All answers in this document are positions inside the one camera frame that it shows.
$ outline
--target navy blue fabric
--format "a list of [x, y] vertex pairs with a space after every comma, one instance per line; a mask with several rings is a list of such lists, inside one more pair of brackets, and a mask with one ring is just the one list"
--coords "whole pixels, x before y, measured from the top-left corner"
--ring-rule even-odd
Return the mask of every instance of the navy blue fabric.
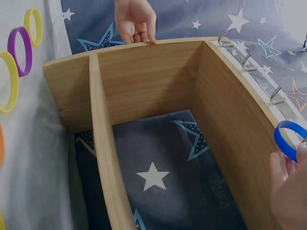
[[[218, 36], [227, 30], [227, 37], [252, 51], [253, 59], [267, 67], [267, 73], [307, 117], [307, 52], [303, 41], [283, 29], [281, 0], [149, 2], [157, 14], [157, 39]], [[62, 0], [62, 8], [73, 54], [123, 44], [116, 30], [113, 0]], [[232, 26], [238, 16], [244, 24]], [[235, 48], [229, 52], [239, 53]], [[113, 131], [140, 230], [246, 229], [189, 111], [116, 125]], [[92, 132], [75, 137], [90, 230], [111, 229]], [[144, 191], [147, 181], [138, 173], [148, 172], [152, 163], [157, 171], [169, 172], [163, 178], [165, 189], [155, 185]]]

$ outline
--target silver hook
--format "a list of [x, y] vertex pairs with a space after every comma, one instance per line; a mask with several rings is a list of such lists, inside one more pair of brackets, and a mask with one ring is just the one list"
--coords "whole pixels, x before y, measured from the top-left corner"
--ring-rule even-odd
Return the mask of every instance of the silver hook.
[[278, 92], [279, 92], [281, 89], [282, 89], [282, 87], [279, 85], [279, 86], [277, 87], [277, 89], [274, 90], [274, 92], [273, 92], [272, 95], [270, 96], [270, 102], [271, 102], [272, 104], [278, 105], [278, 104], [282, 104], [282, 103], [285, 102], [285, 100], [286, 100], [285, 98], [282, 98], [280, 101], [275, 101], [275, 100], [274, 100], [274, 97], [278, 94]]
[[234, 45], [233, 44], [231, 44], [231, 43], [229, 43], [229, 44], [225, 44], [225, 43], [222, 43], [222, 38], [224, 37], [224, 35], [226, 34], [226, 30], [225, 31], [223, 31], [222, 33], [221, 33], [221, 35], [219, 36], [219, 38], [217, 39], [217, 42], [219, 43], [219, 45], [220, 46], [223, 46], [224, 48], [230, 48], [230, 47], [234, 47]]
[[247, 72], [257, 71], [258, 70], [257, 67], [246, 67], [245, 66], [250, 56], [251, 56], [251, 53], [247, 54], [247, 56], [243, 59], [242, 68]]

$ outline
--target blue star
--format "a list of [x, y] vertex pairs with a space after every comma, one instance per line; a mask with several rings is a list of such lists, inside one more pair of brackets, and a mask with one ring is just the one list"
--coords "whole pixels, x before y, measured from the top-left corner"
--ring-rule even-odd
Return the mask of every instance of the blue star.
[[134, 211], [133, 218], [136, 223], [136, 226], [138, 227], [138, 230], [146, 230], [142, 217], [140, 216], [137, 208]]
[[77, 39], [77, 41], [81, 43], [85, 51], [101, 49], [101, 48], [106, 48], [106, 47], [111, 47], [111, 46], [118, 46], [118, 45], [124, 44], [123, 42], [112, 41], [112, 37], [113, 37], [113, 23], [106, 30], [100, 42], [95, 43], [95, 42], [90, 42], [84, 39]]
[[191, 141], [193, 142], [193, 145], [187, 161], [197, 158], [198, 156], [202, 155], [204, 152], [206, 152], [209, 149], [207, 142], [205, 141], [203, 135], [201, 134], [200, 129], [197, 127], [196, 122], [191, 122], [191, 121], [171, 121], [171, 122], [180, 126], [187, 133], [193, 135], [194, 137], [194, 142]]
[[276, 39], [276, 36], [277, 35], [275, 35], [275, 37], [272, 38], [268, 43], [265, 43], [260, 38], [258, 38], [258, 44], [264, 49], [266, 59], [274, 57], [277, 60], [279, 60], [280, 62], [285, 64], [285, 62], [283, 60], [281, 60], [281, 58], [278, 56], [278, 55], [282, 54], [282, 52], [278, 51], [276, 49], [273, 49], [273, 47], [272, 47], [273, 43]]

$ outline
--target rubber wristband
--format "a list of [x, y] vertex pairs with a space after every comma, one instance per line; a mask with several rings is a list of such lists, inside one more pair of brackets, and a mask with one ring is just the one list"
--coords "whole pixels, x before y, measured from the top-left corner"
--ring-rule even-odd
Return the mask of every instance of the rubber wristband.
[[[20, 33], [24, 40], [24, 47], [25, 47], [25, 68], [24, 70], [21, 69], [18, 60], [17, 60], [17, 55], [16, 55], [16, 36], [17, 33]], [[13, 56], [16, 62], [16, 66], [18, 69], [18, 74], [19, 77], [23, 77], [28, 75], [31, 72], [32, 69], [32, 63], [33, 63], [33, 53], [32, 53], [32, 47], [31, 47], [31, 40], [29, 33], [27, 30], [23, 27], [20, 26], [16, 29], [13, 29], [10, 33], [9, 40], [8, 40], [8, 51], [10, 54]]]
[[18, 70], [13, 56], [6, 51], [0, 52], [0, 58], [6, 62], [11, 79], [11, 94], [10, 100], [7, 106], [3, 109], [0, 107], [0, 114], [5, 114], [10, 112], [16, 105], [19, 93], [19, 79], [18, 79]]
[[1, 210], [0, 210], [0, 230], [6, 230]]
[[287, 128], [290, 129], [294, 132], [296, 132], [297, 134], [299, 134], [302, 138], [306, 138], [307, 137], [307, 130], [304, 129], [303, 127], [301, 127], [300, 125], [298, 125], [295, 122], [292, 121], [282, 121], [280, 122], [275, 131], [274, 131], [274, 139], [275, 142], [277, 144], [277, 146], [280, 148], [280, 150], [286, 155], [288, 156], [291, 160], [297, 162], [296, 159], [296, 149], [294, 149], [291, 145], [289, 145], [286, 140], [283, 138], [280, 129], [281, 128]]
[[[36, 40], [35, 41], [32, 38], [32, 32], [31, 32], [31, 25], [30, 25], [31, 15], [33, 15], [34, 17], [35, 26], [36, 26]], [[30, 9], [25, 13], [24, 27], [29, 32], [32, 47], [39, 46], [43, 40], [43, 24], [42, 24], [42, 18], [39, 14], [39, 11], [36, 8]]]
[[4, 156], [5, 156], [4, 136], [3, 136], [3, 131], [2, 131], [1, 123], [0, 123], [0, 168], [3, 165]]

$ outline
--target wooden shelf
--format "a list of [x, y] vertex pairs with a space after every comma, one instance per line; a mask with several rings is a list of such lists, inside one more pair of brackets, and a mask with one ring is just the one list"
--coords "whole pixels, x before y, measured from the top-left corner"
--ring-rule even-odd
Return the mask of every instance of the wooden shelf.
[[132, 44], [81, 53], [44, 66], [70, 132], [94, 127], [113, 230], [136, 230], [112, 125], [190, 109], [249, 230], [280, 230], [269, 207], [269, 153], [276, 114], [211, 42], [216, 37]]

